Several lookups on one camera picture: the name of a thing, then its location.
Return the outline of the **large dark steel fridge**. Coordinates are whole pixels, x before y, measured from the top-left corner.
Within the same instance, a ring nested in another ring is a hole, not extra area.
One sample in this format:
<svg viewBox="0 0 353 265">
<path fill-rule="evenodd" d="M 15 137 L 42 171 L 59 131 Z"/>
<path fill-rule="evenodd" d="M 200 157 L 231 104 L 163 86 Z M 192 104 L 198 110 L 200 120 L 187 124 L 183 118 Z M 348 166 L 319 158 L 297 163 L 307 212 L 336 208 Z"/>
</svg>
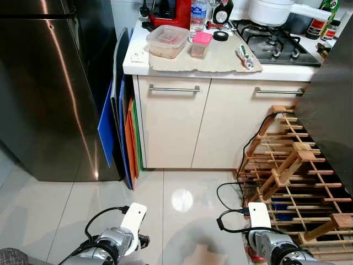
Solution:
<svg viewBox="0 0 353 265">
<path fill-rule="evenodd" d="M 0 145 L 43 182 L 122 180 L 111 0 L 0 0 Z"/>
</svg>

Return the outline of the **small grey fridge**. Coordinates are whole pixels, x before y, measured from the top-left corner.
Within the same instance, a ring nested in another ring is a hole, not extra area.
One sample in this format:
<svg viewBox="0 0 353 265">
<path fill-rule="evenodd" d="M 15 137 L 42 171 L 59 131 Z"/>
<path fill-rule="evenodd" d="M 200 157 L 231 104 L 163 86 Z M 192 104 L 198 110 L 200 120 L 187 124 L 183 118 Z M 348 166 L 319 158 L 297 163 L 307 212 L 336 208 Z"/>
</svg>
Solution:
<svg viewBox="0 0 353 265">
<path fill-rule="evenodd" d="M 346 23 L 295 109 L 348 194 L 353 191 L 352 53 L 353 17 Z"/>
</svg>

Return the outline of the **beige kitchen cabinet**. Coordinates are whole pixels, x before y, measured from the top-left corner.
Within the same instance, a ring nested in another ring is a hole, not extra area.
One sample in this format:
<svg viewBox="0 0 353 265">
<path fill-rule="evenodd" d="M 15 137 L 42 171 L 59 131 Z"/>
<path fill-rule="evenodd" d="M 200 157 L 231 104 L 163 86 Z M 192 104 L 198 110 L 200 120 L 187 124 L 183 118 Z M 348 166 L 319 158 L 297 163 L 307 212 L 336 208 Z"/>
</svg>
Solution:
<svg viewBox="0 0 353 265">
<path fill-rule="evenodd" d="M 157 169 L 234 170 L 245 144 L 256 134 L 270 108 L 292 106 L 299 97 L 255 93 L 307 88 L 316 67 L 265 64 L 254 73 L 155 71 L 131 63 L 130 51 L 146 51 L 148 30 L 136 23 L 123 67 L 131 74 L 138 109 L 143 165 Z M 149 91 L 156 87 L 194 88 L 201 92 Z"/>
</svg>

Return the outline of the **wooden slatted rack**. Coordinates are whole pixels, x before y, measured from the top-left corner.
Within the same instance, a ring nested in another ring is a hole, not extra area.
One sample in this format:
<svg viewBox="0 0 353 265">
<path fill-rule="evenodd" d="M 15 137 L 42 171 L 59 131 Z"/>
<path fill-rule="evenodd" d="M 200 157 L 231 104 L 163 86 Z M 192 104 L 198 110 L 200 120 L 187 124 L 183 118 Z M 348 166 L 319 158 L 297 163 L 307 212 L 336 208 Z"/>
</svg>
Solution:
<svg viewBox="0 0 353 265">
<path fill-rule="evenodd" d="M 244 147 L 234 179 L 244 202 L 267 205 L 272 226 L 323 262 L 353 260 L 353 203 L 293 113 L 272 106 Z"/>
</svg>

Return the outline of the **white printed paper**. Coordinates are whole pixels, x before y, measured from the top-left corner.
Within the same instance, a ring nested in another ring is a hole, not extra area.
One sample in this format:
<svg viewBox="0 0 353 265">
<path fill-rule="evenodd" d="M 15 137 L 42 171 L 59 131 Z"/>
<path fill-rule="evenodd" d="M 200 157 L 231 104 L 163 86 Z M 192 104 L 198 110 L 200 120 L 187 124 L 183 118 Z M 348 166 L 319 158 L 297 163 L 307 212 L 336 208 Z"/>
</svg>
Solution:
<svg viewBox="0 0 353 265">
<path fill-rule="evenodd" d="M 131 63 L 149 63 L 149 52 L 144 50 L 130 51 L 129 60 Z"/>
</svg>

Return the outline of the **beige woven place mat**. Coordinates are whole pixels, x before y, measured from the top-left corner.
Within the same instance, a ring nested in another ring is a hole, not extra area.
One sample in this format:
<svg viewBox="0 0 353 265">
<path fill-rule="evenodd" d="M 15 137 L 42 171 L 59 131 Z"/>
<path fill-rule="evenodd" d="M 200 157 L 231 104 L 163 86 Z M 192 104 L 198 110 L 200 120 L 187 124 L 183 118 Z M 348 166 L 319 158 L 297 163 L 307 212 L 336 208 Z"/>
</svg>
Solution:
<svg viewBox="0 0 353 265">
<path fill-rule="evenodd" d="M 244 45 L 247 48 L 247 52 L 252 56 L 254 60 L 254 68 L 252 70 L 245 69 L 237 57 L 236 50 L 239 45 Z M 189 55 L 190 48 L 191 43 L 186 41 L 183 50 L 171 60 L 149 53 L 149 67 L 152 70 L 168 72 L 254 73 L 263 70 L 260 61 L 255 58 L 249 46 L 244 43 L 242 38 L 234 35 L 230 36 L 227 42 L 212 40 L 207 53 L 202 59 Z"/>
</svg>

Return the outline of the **large clear food container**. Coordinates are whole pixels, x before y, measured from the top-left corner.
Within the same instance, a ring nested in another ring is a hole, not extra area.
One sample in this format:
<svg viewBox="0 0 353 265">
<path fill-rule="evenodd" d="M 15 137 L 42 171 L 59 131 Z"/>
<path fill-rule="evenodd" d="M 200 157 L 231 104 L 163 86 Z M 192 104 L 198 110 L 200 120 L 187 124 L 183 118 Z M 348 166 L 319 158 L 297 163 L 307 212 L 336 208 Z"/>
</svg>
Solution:
<svg viewBox="0 0 353 265">
<path fill-rule="evenodd" d="M 172 25 L 161 25 L 147 35 L 151 55 L 174 59 L 186 45 L 190 31 Z"/>
</svg>

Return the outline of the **pink lidded small container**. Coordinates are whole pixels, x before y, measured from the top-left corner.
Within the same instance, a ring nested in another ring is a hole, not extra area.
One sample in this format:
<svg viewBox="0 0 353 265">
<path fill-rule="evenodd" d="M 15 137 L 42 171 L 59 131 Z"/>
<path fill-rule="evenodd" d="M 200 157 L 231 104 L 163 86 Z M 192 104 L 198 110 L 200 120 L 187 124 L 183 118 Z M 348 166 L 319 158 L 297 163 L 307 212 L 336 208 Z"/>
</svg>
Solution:
<svg viewBox="0 0 353 265">
<path fill-rule="evenodd" d="M 196 32 L 194 38 L 192 39 L 189 55 L 194 58 L 204 58 L 212 40 L 212 34 L 206 32 Z"/>
</svg>

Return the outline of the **white green tube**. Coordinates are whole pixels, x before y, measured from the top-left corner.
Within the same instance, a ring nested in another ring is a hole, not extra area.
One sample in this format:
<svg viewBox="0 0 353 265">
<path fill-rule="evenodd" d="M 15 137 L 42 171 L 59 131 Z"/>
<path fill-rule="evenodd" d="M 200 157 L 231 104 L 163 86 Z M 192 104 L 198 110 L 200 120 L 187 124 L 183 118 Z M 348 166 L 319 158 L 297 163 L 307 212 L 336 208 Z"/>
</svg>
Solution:
<svg viewBox="0 0 353 265">
<path fill-rule="evenodd" d="M 244 45 L 238 46 L 236 54 L 245 69 L 252 70 L 254 68 L 254 60 Z"/>
</svg>

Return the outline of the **black tape roll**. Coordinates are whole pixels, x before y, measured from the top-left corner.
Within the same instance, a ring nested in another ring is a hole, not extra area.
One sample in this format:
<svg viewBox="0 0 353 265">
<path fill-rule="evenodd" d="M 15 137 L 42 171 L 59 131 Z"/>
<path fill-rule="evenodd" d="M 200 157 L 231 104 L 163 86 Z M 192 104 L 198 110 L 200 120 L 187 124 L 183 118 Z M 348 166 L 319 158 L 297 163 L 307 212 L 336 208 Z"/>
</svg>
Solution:
<svg viewBox="0 0 353 265">
<path fill-rule="evenodd" d="M 213 33 L 213 39 L 218 42 L 227 42 L 229 39 L 229 33 L 218 30 Z"/>
</svg>

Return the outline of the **red coffee machine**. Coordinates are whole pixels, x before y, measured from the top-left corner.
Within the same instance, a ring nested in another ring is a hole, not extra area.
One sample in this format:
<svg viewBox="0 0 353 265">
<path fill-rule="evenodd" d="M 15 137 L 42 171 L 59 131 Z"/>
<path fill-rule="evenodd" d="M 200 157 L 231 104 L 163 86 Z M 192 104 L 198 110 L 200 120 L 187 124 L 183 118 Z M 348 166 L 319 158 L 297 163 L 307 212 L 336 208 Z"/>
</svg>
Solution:
<svg viewBox="0 0 353 265">
<path fill-rule="evenodd" d="M 161 25 L 172 25 L 184 29 L 190 28 L 191 0 L 154 0 L 156 6 L 149 8 L 149 22 L 144 24 L 154 29 Z"/>
</svg>

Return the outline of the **black gas stove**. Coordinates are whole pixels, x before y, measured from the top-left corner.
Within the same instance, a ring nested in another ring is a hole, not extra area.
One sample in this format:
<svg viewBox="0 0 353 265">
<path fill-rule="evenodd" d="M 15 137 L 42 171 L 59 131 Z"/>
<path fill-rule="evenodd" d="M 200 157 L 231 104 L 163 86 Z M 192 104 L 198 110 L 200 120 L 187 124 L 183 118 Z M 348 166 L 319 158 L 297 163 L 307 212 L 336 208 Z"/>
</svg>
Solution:
<svg viewBox="0 0 353 265">
<path fill-rule="evenodd" d="M 228 23 L 249 45 L 262 64 L 320 67 L 307 38 L 292 35 L 280 27 L 264 26 L 250 20 L 230 20 Z"/>
</svg>

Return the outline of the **dark bottle with round tag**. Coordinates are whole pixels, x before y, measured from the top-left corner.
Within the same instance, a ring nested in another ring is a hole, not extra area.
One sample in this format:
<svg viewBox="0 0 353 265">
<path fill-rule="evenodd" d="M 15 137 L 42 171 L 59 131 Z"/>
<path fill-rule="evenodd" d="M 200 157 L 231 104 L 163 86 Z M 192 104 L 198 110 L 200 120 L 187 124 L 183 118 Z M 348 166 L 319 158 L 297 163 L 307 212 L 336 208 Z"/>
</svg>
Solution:
<svg viewBox="0 0 353 265">
<path fill-rule="evenodd" d="M 224 25 L 228 22 L 234 7 L 232 0 L 214 0 L 212 4 L 211 22 L 217 25 Z"/>
</svg>

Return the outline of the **small black lidded jar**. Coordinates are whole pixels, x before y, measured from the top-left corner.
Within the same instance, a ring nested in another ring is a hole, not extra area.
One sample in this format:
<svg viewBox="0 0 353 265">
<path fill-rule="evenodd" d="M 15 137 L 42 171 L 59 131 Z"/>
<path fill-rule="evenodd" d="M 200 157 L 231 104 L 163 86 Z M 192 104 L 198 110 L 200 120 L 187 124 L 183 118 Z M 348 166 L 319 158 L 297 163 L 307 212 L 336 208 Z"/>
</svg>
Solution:
<svg viewBox="0 0 353 265">
<path fill-rule="evenodd" d="M 331 20 L 330 23 L 328 23 L 323 35 L 321 36 L 321 40 L 332 40 L 338 31 L 339 25 L 339 20 Z"/>
</svg>

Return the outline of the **dark sauce bottle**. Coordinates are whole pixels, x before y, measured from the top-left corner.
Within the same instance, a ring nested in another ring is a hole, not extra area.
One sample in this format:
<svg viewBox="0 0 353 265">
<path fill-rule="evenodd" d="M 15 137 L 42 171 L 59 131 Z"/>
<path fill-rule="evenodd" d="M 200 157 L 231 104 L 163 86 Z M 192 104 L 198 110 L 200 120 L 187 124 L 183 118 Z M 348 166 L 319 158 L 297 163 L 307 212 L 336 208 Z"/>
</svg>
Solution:
<svg viewBox="0 0 353 265">
<path fill-rule="evenodd" d="M 341 0 L 322 0 L 318 9 L 324 11 L 330 11 L 331 15 L 326 20 L 313 19 L 311 24 L 305 33 L 305 37 L 308 39 L 318 39 L 321 36 L 321 33 L 325 31 L 328 27 L 328 24 L 335 18 L 337 10 L 339 8 Z"/>
</svg>

